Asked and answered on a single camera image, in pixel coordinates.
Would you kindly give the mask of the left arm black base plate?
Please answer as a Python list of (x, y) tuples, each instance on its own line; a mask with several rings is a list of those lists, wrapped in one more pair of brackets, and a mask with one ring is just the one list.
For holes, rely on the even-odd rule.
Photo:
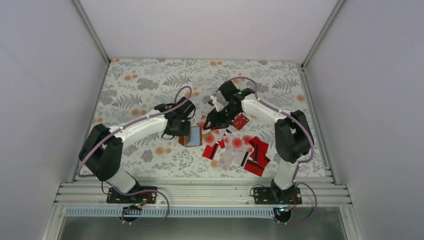
[(156, 192), (145, 192), (136, 195), (122, 195), (113, 188), (109, 188), (106, 202), (108, 204), (155, 204), (157, 198)]

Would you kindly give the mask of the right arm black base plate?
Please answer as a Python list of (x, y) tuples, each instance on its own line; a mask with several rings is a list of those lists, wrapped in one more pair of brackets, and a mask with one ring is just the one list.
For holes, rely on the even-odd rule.
[(303, 203), (300, 188), (294, 185), (285, 190), (278, 187), (254, 187), (253, 198), (256, 205), (300, 205)]

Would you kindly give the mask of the brown leather card holder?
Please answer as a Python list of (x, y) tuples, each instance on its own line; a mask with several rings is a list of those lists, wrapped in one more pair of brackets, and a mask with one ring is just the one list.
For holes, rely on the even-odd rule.
[(202, 145), (202, 128), (192, 126), (188, 136), (180, 136), (178, 143), (185, 148), (198, 147)]

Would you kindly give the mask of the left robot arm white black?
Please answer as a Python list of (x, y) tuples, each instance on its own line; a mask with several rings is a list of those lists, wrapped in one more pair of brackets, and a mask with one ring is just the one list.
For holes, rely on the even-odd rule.
[(131, 203), (139, 197), (140, 184), (121, 166), (123, 151), (130, 145), (150, 135), (160, 133), (171, 140), (174, 137), (188, 136), (191, 131), (191, 118), (195, 105), (186, 97), (176, 103), (162, 103), (146, 115), (131, 122), (106, 127), (95, 125), (85, 140), (78, 158), (80, 166), (86, 166), (91, 176), (108, 183), (124, 201)]

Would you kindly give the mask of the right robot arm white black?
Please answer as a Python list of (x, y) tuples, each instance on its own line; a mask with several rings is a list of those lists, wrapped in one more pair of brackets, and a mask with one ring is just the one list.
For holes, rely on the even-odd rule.
[(232, 79), (222, 83), (216, 92), (222, 94), (227, 104), (222, 106), (215, 95), (210, 97), (208, 103), (213, 109), (208, 113), (203, 129), (226, 129), (241, 113), (250, 114), (272, 126), (280, 162), (267, 188), (268, 195), (277, 204), (295, 200), (298, 187), (295, 178), (300, 165), (310, 162), (315, 153), (315, 141), (305, 113), (282, 110), (259, 98), (256, 89), (238, 89)]

